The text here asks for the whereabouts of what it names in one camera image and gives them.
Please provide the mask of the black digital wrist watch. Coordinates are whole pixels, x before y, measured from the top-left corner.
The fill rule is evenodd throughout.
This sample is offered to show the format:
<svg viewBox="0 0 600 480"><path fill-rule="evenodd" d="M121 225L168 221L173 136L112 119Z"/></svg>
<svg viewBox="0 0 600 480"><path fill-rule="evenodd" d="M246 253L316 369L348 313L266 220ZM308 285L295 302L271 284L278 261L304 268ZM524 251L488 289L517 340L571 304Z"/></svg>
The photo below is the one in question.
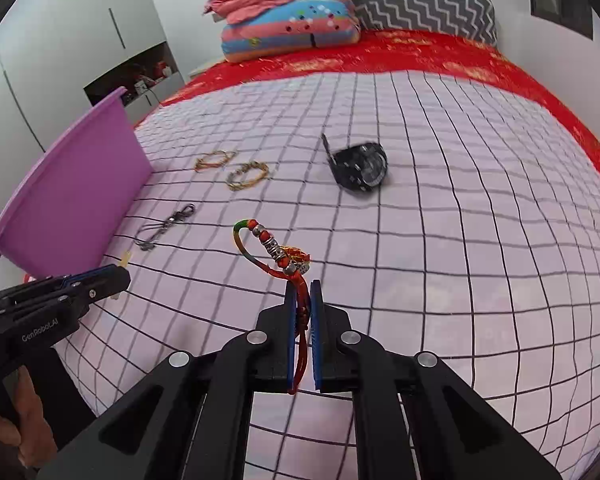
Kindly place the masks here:
<svg viewBox="0 0 600 480"><path fill-rule="evenodd" d="M335 181L351 192L372 192L388 174L388 157L379 143L365 142L333 152L324 133L321 140Z"/></svg>

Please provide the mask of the purple plastic tub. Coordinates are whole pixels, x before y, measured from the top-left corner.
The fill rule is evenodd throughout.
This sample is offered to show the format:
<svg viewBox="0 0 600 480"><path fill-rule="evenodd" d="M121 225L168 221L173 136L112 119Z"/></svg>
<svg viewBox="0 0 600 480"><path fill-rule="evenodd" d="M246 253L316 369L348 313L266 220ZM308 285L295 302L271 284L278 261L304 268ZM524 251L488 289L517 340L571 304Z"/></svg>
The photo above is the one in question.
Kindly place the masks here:
<svg viewBox="0 0 600 480"><path fill-rule="evenodd" d="M68 128L0 214L0 259L32 278L97 268L152 173L117 88Z"/></svg>

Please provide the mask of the white black grid cloth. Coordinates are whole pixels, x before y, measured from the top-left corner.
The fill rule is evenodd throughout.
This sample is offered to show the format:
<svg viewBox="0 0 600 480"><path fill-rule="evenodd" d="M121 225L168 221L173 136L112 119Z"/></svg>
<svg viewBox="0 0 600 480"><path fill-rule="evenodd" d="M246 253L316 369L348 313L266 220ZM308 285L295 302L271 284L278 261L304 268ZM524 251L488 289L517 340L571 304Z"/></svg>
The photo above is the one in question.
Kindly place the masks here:
<svg viewBox="0 0 600 480"><path fill-rule="evenodd" d="M333 152L379 143L372 192ZM566 479L600 452L600 175L535 102L417 72L312 74L166 106L137 137L154 172L106 251L132 284L58 346L101 413L174 350L221 349L285 286L238 254L259 220L386 349L434 352Z"/></svg>

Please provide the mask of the red patterned bed sheet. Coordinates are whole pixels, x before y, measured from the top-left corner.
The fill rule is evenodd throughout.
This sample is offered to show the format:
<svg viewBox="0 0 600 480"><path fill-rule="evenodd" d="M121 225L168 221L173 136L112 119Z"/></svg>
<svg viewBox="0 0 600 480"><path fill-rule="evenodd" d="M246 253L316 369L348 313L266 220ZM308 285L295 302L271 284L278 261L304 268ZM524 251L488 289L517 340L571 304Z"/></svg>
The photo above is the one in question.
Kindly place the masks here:
<svg viewBox="0 0 600 480"><path fill-rule="evenodd" d="M355 44L299 50L239 63L219 62L161 104L169 106L253 81L314 73L381 74L399 70L490 84L539 103L570 132L600 174L600 142L557 96L494 47L441 32L371 30L363 32Z"/></svg>

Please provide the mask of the colourful striped pillow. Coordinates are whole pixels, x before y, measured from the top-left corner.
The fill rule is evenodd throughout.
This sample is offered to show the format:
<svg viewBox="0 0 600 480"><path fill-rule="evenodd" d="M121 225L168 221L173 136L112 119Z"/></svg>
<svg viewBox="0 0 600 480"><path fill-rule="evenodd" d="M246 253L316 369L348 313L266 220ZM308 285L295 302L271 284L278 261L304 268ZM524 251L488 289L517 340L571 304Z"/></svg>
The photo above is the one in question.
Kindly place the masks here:
<svg viewBox="0 0 600 480"><path fill-rule="evenodd" d="M226 25L224 58L239 63L306 49L356 44L361 25L351 0L294 0L251 20Z"/></svg>

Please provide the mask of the white wardrobe with niche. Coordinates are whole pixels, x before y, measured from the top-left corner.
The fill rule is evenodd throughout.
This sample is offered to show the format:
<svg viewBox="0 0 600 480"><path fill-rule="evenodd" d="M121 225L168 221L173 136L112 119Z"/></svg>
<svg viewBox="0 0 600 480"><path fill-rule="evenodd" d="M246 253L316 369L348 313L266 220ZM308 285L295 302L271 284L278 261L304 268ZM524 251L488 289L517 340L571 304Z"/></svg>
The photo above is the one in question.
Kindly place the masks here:
<svg viewBox="0 0 600 480"><path fill-rule="evenodd" d="M0 211L91 107L84 89L166 39L152 0L16 0L0 23Z"/></svg>

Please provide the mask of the grey zigzag headboard cushion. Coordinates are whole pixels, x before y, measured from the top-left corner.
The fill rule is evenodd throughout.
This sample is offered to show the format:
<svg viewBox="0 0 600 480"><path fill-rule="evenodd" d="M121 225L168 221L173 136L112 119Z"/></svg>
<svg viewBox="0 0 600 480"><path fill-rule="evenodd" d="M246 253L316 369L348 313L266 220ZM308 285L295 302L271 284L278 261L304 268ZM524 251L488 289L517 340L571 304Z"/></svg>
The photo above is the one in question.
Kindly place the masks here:
<svg viewBox="0 0 600 480"><path fill-rule="evenodd" d="M498 44L491 0L351 0L367 30L409 29L438 32Z"/></svg>

